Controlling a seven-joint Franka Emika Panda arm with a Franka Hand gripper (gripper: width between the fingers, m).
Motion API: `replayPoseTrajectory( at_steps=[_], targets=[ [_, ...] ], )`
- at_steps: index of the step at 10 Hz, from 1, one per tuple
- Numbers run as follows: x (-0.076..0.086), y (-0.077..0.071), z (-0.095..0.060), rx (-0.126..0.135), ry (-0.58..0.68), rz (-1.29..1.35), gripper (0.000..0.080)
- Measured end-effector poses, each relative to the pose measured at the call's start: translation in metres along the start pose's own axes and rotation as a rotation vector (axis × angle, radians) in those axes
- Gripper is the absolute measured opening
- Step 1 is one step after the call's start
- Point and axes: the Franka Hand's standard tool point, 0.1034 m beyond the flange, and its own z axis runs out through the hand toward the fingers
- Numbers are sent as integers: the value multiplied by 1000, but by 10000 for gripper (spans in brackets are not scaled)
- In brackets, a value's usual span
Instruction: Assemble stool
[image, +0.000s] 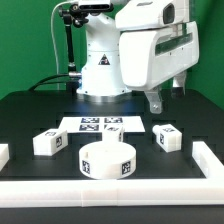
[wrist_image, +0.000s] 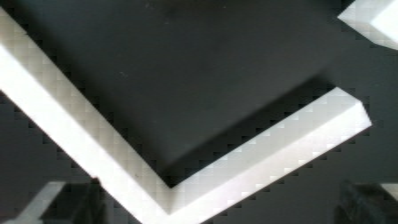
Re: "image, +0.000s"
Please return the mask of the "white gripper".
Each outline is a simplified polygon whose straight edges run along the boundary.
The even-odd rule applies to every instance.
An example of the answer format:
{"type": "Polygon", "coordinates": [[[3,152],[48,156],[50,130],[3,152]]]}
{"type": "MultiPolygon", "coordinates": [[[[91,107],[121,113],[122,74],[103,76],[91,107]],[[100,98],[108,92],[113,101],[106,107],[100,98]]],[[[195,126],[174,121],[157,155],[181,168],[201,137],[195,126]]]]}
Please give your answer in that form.
{"type": "Polygon", "coordinates": [[[160,90],[154,88],[173,78],[171,95],[185,95],[187,73],[199,59],[198,30],[195,22],[186,24],[185,34],[177,36],[176,28],[124,32],[120,37],[121,74],[130,90],[146,91],[150,112],[162,112],[160,90]]]}

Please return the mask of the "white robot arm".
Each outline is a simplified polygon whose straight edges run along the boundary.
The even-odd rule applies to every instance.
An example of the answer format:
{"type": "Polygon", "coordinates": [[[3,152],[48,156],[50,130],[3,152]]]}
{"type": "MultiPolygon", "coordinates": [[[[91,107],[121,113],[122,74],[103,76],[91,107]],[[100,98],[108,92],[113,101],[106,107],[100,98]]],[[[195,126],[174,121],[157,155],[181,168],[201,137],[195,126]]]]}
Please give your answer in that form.
{"type": "Polygon", "coordinates": [[[100,102],[142,91],[156,114],[162,83],[171,79],[172,95],[185,94],[186,70],[199,59],[190,0],[79,0],[73,10],[86,24],[79,94],[100,102]]]}

